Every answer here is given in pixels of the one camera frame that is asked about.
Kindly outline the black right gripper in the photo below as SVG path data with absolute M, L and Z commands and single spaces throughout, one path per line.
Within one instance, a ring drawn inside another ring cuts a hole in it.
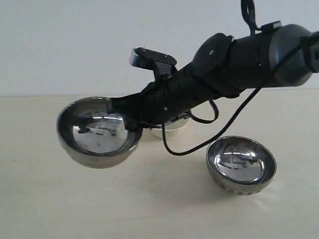
M 110 98 L 110 112 L 124 115 L 123 121 L 128 131 L 143 129 L 133 117 L 141 117 L 149 124 L 164 124 L 208 100 L 238 97 L 239 89 L 223 73 L 221 68 L 215 68 L 201 76 L 188 64 L 169 78 L 146 87 L 141 93 Z

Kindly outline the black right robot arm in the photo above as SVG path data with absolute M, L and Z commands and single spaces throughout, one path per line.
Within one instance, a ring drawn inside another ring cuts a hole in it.
M 176 69 L 176 60 L 134 48 L 130 63 L 152 70 L 155 81 L 141 92 L 111 100 L 111 111 L 144 126 L 159 126 L 208 100 L 233 99 L 244 90 L 298 87 L 319 71 L 319 34 L 289 24 L 234 39 L 217 33 L 193 59 Z

